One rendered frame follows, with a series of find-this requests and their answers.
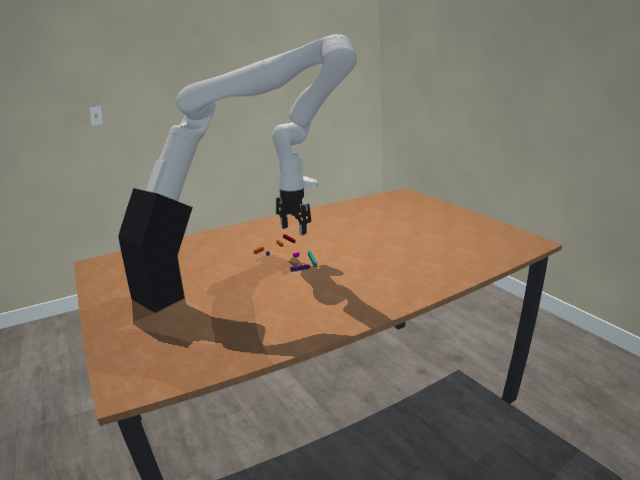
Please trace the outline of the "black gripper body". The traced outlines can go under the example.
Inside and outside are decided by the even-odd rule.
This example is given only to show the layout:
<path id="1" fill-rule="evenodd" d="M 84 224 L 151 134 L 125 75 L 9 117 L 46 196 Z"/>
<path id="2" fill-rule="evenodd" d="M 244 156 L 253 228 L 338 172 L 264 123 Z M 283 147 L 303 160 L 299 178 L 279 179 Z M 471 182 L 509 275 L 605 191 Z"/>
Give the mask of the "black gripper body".
<path id="1" fill-rule="evenodd" d="M 287 214 L 291 214 L 292 216 L 294 215 L 292 211 L 289 209 L 289 206 L 293 205 L 296 213 L 299 214 L 301 212 L 300 204 L 303 204 L 302 203 L 303 197 L 304 197 L 304 188 L 297 191 L 283 191 L 280 189 L 280 198 L 282 199 L 282 203 L 283 205 L 288 204 L 288 208 L 286 209 L 286 212 Z M 286 200 L 283 200 L 283 199 L 286 199 Z"/>

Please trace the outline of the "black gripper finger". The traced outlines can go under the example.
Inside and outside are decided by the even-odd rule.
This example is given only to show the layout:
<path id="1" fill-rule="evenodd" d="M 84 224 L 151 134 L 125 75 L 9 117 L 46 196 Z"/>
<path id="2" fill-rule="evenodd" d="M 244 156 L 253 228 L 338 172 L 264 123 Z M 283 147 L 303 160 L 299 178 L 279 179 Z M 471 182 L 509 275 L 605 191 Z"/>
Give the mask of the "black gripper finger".
<path id="1" fill-rule="evenodd" d="M 280 207 L 282 210 L 279 210 Z M 282 199 L 280 197 L 276 198 L 276 214 L 281 218 L 282 229 L 288 228 L 288 217 L 286 217 L 288 215 L 286 212 L 287 208 L 288 204 L 284 204 L 283 206 Z"/>
<path id="2" fill-rule="evenodd" d="M 301 214 L 300 215 L 298 215 L 296 213 L 293 205 L 289 206 L 289 208 L 292 211 L 294 217 L 300 223 L 300 225 L 299 225 L 300 235 L 301 236 L 306 235 L 306 233 L 307 233 L 307 224 L 311 222 L 310 205 L 309 204 L 300 204 L 300 208 L 301 208 Z M 306 216 L 307 216 L 308 219 L 306 219 Z M 303 219 L 303 220 L 301 220 L 301 219 Z"/>

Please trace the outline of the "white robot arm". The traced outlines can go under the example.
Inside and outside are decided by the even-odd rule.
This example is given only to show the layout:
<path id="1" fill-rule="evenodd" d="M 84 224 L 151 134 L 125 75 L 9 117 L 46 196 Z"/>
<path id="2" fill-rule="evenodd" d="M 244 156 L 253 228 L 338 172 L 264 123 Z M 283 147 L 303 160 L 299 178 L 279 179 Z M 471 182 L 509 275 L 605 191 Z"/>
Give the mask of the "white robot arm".
<path id="1" fill-rule="evenodd" d="M 205 135 L 214 114 L 216 100 L 267 93 L 284 86 L 303 70 L 323 63 L 316 81 L 299 95 L 290 110 L 289 118 L 296 124 L 292 122 L 278 125 L 273 132 L 280 166 L 280 189 L 297 191 L 304 186 L 318 187 L 317 180 L 303 176 L 302 157 L 299 153 L 292 152 L 291 146 L 306 139 L 317 111 L 352 71 L 356 62 L 357 56 L 349 38 L 334 34 L 229 73 L 188 85 L 176 98 L 177 107 L 186 116 L 184 115 L 180 125 L 171 127 L 146 191 L 179 201 L 198 143 Z"/>

